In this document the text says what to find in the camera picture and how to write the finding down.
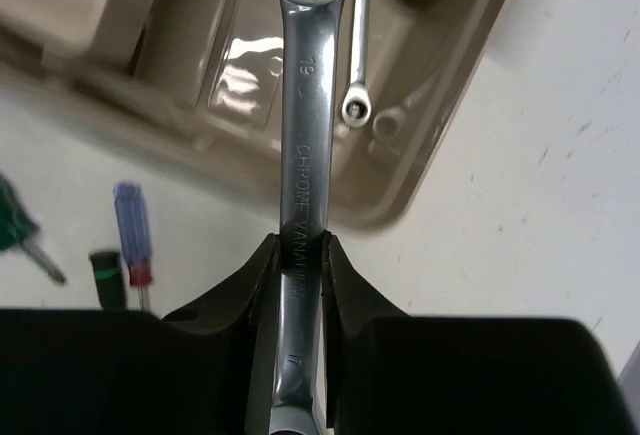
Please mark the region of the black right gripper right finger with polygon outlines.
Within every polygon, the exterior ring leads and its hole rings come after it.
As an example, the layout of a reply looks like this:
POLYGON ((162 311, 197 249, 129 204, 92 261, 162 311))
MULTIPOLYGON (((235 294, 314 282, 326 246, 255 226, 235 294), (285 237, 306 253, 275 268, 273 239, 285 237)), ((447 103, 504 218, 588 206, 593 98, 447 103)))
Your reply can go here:
POLYGON ((327 424, 337 434, 619 434, 623 398, 570 319, 410 315, 323 240, 327 424))

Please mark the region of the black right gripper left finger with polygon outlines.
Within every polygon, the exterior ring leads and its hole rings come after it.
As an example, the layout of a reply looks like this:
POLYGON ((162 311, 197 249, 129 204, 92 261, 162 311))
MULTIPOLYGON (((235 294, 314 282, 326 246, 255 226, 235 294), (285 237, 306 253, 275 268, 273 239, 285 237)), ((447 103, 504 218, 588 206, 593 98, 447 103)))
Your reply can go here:
POLYGON ((164 317, 134 310, 5 309, 5 434, 240 434, 267 236, 235 273, 164 317))

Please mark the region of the black green precision screwdriver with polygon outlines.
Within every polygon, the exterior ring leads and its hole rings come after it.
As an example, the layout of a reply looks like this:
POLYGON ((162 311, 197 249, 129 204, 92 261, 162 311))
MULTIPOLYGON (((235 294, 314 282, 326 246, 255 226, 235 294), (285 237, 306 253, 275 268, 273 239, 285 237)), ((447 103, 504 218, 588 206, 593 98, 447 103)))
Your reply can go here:
POLYGON ((95 251, 89 254, 89 262, 100 306, 104 310, 126 310, 127 300, 120 252, 115 250, 95 251))

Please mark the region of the blue red handled screwdriver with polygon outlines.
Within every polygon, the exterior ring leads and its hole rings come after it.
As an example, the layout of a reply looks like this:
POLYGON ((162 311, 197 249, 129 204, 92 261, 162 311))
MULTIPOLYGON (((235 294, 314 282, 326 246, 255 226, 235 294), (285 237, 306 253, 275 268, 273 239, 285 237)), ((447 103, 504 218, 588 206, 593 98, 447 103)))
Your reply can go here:
POLYGON ((121 252, 129 272, 129 285, 137 290, 140 308, 150 312, 152 246, 146 201, 141 186, 122 181, 113 189, 121 252))

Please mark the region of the stubby green screwdriver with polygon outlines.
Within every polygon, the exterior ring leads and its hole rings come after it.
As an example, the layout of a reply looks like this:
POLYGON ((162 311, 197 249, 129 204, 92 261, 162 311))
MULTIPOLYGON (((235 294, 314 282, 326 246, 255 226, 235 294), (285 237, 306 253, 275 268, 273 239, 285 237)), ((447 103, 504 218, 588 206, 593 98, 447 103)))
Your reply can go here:
POLYGON ((64 286, 67 279, 62 270, 40 248, 36 241, 38 224, 23 207, 9 180, 1 176, 1 251, 19 249, 54 283, 64 286))

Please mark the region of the small chrome wrench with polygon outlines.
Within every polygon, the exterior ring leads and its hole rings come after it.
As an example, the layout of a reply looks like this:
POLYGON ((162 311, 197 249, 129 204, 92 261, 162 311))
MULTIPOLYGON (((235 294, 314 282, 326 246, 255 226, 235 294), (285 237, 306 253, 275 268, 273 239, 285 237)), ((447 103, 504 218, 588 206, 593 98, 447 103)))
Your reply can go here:
POLYGON ((372 112, 372 102, 366 85, 368 60, 368 29, 370 0, 354 0, 349 85, 341 103, 341 117, 350 128, 363 127, 372 112))

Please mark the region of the large chrome ratchet wrench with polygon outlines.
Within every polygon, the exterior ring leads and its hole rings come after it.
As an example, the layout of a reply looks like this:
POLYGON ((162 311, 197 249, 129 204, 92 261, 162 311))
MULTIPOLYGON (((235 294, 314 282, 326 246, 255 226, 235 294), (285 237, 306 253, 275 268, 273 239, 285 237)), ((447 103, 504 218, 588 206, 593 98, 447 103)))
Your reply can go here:
POLYGON ((320 289, 344 0, 280 0, 280 293, 269 431, 317 434, 320 289))

